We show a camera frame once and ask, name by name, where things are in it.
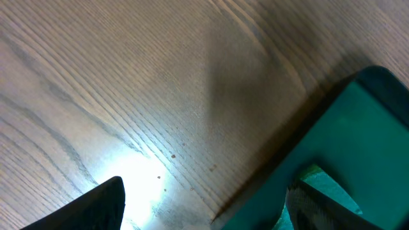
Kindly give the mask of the green scrubbing sponge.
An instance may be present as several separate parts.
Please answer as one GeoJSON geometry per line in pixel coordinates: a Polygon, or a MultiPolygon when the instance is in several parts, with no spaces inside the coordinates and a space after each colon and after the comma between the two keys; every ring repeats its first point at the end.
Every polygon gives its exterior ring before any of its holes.
{"type": "MultiPolygon", "coordinates": [[[[304,181],[354,214],[362,215],[362,210],[350,195],[316,164],[310,165],[307,169],[298,173],[297,179],[304,181]]],[[[274,225],[273,230],[294,230],[286,204],[284,204],[281,216],[274,225]]]]}

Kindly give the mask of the black rectangular tray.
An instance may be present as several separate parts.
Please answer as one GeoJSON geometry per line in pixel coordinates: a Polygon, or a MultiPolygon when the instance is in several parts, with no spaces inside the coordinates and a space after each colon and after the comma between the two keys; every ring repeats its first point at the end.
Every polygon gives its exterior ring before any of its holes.
{"type": "Polygon", "coordinates": [[[408,228],[408,88],[369,66],[340,82],[212,229],[273,229],[297,174],[316,164],[380,229],[408,228]]]}

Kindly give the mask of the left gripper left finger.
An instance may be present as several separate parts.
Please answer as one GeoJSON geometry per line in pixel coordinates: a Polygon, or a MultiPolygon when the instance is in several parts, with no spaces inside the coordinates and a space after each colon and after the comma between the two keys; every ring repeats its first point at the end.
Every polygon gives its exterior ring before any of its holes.
{"type": "Polygon", "coordinates": [[[114,176],[22,230],[120,230],[124,209],[123,180],[114,176]]]}

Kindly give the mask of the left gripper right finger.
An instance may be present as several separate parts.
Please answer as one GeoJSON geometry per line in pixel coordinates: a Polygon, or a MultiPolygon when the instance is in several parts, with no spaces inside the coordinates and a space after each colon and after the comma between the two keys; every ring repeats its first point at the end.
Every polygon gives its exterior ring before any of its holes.
{"type": "Polygon", "coordinates": [[[286,207],[296,230],[380,230],[301,180],[287,187],[286,207]]]}

